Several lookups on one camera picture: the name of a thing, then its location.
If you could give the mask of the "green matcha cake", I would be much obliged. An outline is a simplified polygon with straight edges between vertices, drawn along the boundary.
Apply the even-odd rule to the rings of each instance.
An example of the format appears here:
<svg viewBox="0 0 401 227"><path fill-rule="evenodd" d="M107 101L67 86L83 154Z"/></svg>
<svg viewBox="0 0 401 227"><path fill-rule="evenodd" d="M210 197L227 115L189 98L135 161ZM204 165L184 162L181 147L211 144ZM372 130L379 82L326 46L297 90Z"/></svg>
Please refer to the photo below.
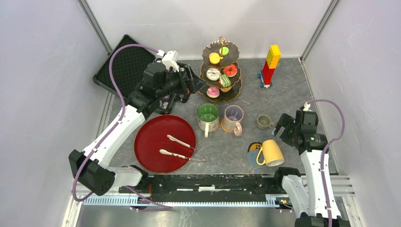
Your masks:
<svg viewBox="0 0 401 227"><path fill-rule="evenodd" d="M221 87L226 88L231 86L231 80L226 74L219 76L219 84Z"/></svg>

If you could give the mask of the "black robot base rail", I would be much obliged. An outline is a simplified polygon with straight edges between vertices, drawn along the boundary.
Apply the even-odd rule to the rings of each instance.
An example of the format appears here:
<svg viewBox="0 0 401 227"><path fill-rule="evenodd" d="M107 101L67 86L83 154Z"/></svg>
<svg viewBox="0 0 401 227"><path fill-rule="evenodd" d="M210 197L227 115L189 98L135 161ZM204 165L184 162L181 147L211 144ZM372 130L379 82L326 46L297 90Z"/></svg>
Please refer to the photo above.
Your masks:
<svg viewBox="0 0 401 227"><path fill-rule="evenodd" d="M286 194L273 174L149 175L134 189L156 202L262 202Z"/></svg>

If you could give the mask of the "woven coaster front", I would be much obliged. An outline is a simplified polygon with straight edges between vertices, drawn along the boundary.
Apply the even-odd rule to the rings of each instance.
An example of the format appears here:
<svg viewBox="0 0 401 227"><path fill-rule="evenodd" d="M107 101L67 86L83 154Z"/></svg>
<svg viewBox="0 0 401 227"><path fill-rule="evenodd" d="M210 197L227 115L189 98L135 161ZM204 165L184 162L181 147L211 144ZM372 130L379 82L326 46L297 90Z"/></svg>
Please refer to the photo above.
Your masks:
<svg viewBox="0 0 401 227"><path fill-rule="evenodd" d="M222 129L223 129L225 132L234 133L234 131L230 131L230 130L228 130L228 129L224 126L224 120L221 121L221 127L222 127Z"/></svg>

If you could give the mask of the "green macaron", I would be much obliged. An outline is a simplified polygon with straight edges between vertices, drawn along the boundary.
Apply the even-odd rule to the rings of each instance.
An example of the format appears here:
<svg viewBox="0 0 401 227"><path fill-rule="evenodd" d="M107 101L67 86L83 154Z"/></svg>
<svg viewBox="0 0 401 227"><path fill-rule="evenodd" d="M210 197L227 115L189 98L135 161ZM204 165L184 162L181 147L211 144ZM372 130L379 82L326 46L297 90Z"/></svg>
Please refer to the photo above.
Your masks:
<svg viewBox="0 0 401 227"><path fill-rule="evenodd" d="M228 53L229 53L229 48L226 47L226 46L223 46L223 47L221 47L221 48L219 49L219 54L220 54L221 56L226 56L226 55L228 55Z"/></svg>

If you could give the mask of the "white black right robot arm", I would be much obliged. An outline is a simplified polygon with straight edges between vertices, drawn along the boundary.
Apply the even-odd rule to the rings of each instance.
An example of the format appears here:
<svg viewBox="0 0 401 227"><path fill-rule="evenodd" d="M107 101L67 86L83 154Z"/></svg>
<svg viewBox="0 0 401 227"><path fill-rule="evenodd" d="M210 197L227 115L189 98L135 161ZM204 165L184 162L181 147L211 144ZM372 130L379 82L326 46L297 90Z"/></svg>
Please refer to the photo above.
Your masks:
<svg viewBox="0 0 401 227"><path fill-rule="evenodd" d="M273 187L279 193L287 193L292 208L296 213L296 227L349 227L349 221L341 217L337 207L330 174L326 172L328 148L343 136L328 141L326 136L318 134L318 115L313 111L298 110L295 117L284 113L278 120L272 136L281 128L284 131L280 139L296 148L305 169L304 187L299 171L295 168L280 167L273 180Z"/></svg>

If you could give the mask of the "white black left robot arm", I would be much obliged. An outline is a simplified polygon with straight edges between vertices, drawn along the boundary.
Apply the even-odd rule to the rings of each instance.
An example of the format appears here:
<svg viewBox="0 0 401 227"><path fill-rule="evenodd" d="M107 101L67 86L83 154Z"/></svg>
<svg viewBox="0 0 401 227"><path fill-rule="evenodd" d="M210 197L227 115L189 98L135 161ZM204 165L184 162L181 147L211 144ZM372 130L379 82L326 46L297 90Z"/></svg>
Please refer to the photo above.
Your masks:
<svg viewBox="0 0 401 227"><path fill-rule="evenodd" d="M161 62L154 62L143 72L142 80L126 98L127 103L112 123L83 151L73 150L69 154L69 163L74 182L72 194L78 198L77 184L89 189L91 194L104 195L111 188L131 186L136 192L148 188L148 179L136 167L110 167L110 161L116 151L141 126L150 115L159 108L160 99L170 95L194 94L205 86L191 69L190 65L178 63L177 67L166 67Z"/></svg>

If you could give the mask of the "small grey cup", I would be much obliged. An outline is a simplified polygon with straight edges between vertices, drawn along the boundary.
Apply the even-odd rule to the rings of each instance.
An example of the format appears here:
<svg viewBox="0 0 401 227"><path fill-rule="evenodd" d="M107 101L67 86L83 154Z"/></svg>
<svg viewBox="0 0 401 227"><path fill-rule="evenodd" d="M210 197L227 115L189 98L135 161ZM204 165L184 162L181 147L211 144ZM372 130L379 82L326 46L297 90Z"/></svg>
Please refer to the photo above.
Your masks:
<svg viewBox="0 0 401 227"><path fill-rule="evenodd" d="M257 127L261 130L266 130L274 125L273 120L266 114L260 114L257 117Z"/></svg>

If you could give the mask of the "yellow ceramic mug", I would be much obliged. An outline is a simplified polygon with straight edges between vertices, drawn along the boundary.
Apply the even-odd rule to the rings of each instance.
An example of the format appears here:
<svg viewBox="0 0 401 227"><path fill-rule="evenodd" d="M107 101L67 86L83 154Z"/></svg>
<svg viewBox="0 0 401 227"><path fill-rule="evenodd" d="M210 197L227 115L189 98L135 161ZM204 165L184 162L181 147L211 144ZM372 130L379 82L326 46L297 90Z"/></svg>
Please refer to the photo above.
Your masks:
<svg viewBox="0 0 401 227"><path fill-rule="evenodd" d="M263 154L263 161L259 161L260 155ZM285 162L284 156L275 140L266 140L256 156L256 163L259 166L274 167Z"/></svg>

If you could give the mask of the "orange macaron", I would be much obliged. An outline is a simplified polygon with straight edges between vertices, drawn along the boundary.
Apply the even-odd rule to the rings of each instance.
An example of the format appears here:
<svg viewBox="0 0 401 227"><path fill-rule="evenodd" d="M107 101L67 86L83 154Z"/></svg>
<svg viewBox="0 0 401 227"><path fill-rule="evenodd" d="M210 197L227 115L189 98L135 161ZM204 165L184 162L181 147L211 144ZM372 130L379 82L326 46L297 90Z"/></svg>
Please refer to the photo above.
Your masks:
<svg viewBox="0 0 401 227"><path fill-rule="evenodd" d="M220 60L221 60L221 56L219 53L212 52L209 54L209 61L211 64L213 64L213 65L219 64Z"/></svg>

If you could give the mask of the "white chocolate striped donut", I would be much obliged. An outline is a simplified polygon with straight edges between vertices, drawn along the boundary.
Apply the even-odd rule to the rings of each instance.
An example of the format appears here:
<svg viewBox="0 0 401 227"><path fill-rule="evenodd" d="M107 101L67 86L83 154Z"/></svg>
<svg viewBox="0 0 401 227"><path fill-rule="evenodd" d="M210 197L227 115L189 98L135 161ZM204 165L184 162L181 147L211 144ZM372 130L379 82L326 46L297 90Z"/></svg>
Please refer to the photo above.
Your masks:
<svg viewBox="0 0 401 227"><path fill-rule="evenodd" d="M217 69L217 68L213 68L213 67L212 67L212 68L209 68L209 69L206 71L206 77L207 77L209 80L212 80L212 81L217 81L217 80L219 80L220 75L221 75L220 70Z"/></svg>

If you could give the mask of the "pink ceramic mug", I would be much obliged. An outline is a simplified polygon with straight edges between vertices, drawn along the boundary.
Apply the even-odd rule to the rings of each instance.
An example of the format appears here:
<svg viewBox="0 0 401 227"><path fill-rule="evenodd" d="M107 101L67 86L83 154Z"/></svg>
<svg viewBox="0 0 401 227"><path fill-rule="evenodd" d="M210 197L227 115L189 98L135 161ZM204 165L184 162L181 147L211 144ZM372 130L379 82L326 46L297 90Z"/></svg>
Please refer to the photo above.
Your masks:
<svg viewBox="0 0 401 227"><path fill-rule="evenodd" d="M243 109L237 105L230 105L224 111L224 126L228 130L234 131L234 134L236 136L241 136L243 132L241 121L243 120L243 118Z"/></svg>

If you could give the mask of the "pink frosted donut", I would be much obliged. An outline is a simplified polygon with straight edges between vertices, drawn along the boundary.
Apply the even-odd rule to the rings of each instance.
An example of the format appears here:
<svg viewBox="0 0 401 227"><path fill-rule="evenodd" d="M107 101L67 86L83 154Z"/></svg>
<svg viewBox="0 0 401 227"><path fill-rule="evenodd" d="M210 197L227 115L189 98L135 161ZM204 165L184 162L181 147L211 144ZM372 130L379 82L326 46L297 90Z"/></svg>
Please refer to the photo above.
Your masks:
<svg viewBox="0 0 401 227"><path fill-rule="evenodd" d="M217 98L220 95L220 89L217 87L209 87L207 89L207 96L210 98Z"/></svg>

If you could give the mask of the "green inside ceramic mug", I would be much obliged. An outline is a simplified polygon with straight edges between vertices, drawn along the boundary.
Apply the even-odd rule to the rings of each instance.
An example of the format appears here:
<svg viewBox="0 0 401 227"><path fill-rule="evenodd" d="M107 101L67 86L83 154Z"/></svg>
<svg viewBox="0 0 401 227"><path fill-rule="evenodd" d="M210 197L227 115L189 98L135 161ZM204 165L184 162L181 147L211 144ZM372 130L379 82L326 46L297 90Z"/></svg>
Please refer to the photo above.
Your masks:
<svg viewBox="0 0 401 227"><path fill-rule="evenodd" d="M219 128L219 109L214 104L202 104L197 110L198 125L204 131L204 137L207 138L210 132Z"/></svg>

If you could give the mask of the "red frosted donut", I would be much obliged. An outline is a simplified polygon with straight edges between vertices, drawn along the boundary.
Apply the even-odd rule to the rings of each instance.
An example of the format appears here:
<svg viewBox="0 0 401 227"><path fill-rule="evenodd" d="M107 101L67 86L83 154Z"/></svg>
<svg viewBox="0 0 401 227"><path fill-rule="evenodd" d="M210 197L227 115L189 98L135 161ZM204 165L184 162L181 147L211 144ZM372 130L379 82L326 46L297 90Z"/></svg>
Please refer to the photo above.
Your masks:
<svg viewBox="0 0 401 227"><path fill-rule="evenodd" d="M234 77L237 74L237 67L234 64L224 67L223 73L229 78Z"/></svg>

